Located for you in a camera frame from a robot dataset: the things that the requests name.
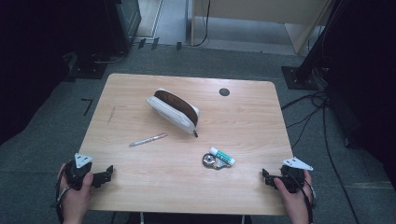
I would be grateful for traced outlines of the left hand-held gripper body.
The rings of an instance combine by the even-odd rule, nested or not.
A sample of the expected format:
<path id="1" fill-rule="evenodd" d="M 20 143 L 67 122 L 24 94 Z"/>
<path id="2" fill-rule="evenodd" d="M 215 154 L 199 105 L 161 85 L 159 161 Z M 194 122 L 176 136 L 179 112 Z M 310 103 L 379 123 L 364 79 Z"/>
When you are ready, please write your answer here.
<path id="1" fill-rule="evenodd" d="M 75 158 L 64 167 L 64 177 L 69 188 L 81 190 L 84 178 L 91 171 L 93 157 L 75 154 Z"/>

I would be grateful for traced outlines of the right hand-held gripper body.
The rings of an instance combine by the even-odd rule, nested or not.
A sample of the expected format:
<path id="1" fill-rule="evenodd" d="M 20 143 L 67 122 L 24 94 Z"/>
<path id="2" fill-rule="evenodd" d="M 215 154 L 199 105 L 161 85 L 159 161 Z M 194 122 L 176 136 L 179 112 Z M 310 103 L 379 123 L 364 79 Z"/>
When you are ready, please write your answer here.
<path id="1" fill-rule="evenodd" d="M 303 186 L 305 181 L 304 170 L 313 171 L 314 168 L 296 157 L 282 161 L 281 179 L 288 192 L 295 193 Z"/>

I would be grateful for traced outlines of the white glue stick green label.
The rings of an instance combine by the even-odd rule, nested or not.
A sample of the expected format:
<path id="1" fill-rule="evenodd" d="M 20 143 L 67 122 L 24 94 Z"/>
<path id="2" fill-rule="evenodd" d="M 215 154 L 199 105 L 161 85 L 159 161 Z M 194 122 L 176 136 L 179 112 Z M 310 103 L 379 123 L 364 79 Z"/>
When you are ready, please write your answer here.
<path id="1" fill-rule="evenodd" d="M 231 156 L 227 155 L 226 153 L 222 152 L 221 150 L 219 150 L 215 147 L 210 148 L 209 153 L 229 165 L 234 165 L 234 163 L 235 163 L 234 158 L 232 158 Z"/>

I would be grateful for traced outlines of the round grey tape roll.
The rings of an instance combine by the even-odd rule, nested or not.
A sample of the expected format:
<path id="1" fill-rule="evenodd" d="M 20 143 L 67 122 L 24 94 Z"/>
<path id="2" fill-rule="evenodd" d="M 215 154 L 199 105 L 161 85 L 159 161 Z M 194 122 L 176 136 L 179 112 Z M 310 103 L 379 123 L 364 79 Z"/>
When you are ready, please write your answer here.
<path id="1" fill-rule="evenodd" d="M 214 170 L 221 170 L 223 168 L 230 168 L 231 165 L 225 161 L 215 157 L 210 153 L 206 153 L 202 158 L 202 164 L 205 168 L 210 168 Z"/>

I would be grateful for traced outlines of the white pencil case brown lining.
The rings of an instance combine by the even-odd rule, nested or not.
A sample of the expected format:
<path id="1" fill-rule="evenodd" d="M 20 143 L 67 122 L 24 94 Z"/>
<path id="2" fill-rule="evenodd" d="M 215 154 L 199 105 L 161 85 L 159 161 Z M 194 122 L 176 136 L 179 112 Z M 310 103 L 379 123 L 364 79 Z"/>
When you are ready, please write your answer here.
<path id="1" fill-rule="evenodd" d="M 196 131 L 200 110 L 170 91 L 159 88 L 146 99 L 152 109 L 186 133 L 198 137 Z"/>

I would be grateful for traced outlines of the person's right hand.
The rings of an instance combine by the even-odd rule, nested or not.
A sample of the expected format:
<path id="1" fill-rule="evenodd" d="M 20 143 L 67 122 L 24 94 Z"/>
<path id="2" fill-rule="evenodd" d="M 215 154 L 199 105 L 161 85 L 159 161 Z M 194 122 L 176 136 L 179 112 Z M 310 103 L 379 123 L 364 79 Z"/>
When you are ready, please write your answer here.
<path id="1" fill-rule="evenodd" d="M 306 205 L 306 199 L 312 203 L 313 193 L 312 193 L 312 178 L 307 170 L 304 170 L 305 182 L 303 186 L 303 191 L 298 191 L 296 193 L 289 193 L 284 183 L 280 180 L 277 184 L 277 189 L 280 192 L 284 208 L 287 212 L 288 217 L 291 218 L 307 218 L 309 219 L 308 208 Z"/>

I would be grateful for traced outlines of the person's left hand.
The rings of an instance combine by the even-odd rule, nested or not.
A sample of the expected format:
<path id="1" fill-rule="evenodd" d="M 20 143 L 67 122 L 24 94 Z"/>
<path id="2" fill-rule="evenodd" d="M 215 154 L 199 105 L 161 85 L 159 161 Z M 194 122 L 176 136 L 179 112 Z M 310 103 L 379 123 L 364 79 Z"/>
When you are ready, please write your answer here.
<path id="1" fill-rule="evenodd" d="M 69 189 L 60 201 L 63 218 L 85 217 L 91 200 L 93 173 L 87 173 L 81 190 Z"/>

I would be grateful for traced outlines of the translucent white pen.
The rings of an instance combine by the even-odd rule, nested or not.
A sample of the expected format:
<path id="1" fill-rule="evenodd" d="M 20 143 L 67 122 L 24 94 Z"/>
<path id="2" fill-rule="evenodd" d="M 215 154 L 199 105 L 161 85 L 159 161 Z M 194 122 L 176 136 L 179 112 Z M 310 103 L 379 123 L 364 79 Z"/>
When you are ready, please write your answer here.
<path id="1" fill-rule="evenodd" d="M 156 140 L 165 138 L 166 136 L 167 136 L 166 133 L 160 133 L 160 134 L 157 134 L 157 135 L 155 135 L 155 136 L 151 136 L 151 137 L 146 138 L 146 139 L 143 139 L 143 140 L 139 140 L 139 141 L 132 142 L 132 143 L 129 145 L 129 147 L 137 147 L 137 146 L 140 146 L 140 145 L 144 145 L 144 144 L 146 144 L 146 143 L 149 143 L 149 142 L 152 142 L 152 141 L 156 141 Z"/>

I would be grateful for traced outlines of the black metal stand with base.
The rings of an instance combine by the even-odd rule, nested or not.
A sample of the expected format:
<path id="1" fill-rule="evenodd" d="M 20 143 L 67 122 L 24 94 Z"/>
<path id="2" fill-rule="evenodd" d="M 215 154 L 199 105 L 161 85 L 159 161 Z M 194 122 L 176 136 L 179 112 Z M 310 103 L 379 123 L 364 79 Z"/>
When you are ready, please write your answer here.
<path id="1" fill-rule="evenodd" d="M 325 55 L 325 40 L 334 25 L 340 19 L 349 0 L 332 0 L 333 6 L 329 19 L 325 23 L 323 31 L 320 33 L 316 43 L 308 52 L 306 58 L 299 67 L 282 66 L 281 71 L 289 90 L 310 90 L 316 91 L 318 83 L 315 79 L 314 70 L 321 62 L 330 60 Z"/>

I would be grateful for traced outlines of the dark cabinet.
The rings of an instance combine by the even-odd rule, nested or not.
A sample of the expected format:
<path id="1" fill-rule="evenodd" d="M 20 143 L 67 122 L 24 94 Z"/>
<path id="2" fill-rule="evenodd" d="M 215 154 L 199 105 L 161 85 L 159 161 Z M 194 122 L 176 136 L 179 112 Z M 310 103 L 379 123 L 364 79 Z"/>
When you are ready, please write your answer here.
<path id="1" fill-rule="evenodd" d="M 127 52 L 142 20 L 138 0 L 106 0 L 110 29 L 110 51 Z"/>

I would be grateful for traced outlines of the beige wooden cabinet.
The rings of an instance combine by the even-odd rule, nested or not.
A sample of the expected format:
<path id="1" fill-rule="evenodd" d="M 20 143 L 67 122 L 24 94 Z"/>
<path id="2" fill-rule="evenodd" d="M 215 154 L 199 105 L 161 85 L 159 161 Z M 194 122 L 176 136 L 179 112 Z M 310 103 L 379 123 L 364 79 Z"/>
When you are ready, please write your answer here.
<path id="1" fill-rule="evenodd" d="M 332 2 L 333 0 L 192 0 L 191 45 L 194 45 L 195 18 L 209 16 L 283 23 L 294 51 L 301 53 Z"/>

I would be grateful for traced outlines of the black stand base plate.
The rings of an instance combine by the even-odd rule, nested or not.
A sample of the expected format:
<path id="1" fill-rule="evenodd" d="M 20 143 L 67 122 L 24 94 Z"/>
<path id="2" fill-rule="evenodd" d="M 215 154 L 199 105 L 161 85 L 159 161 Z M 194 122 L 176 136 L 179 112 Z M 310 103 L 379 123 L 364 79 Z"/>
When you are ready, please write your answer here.
<path id="1" fill-rule="evenodd" d="M 101 79 L 106 71 L 106 63 L 95 54 L 77 54 L 68 73 L 71 78 Z"/>

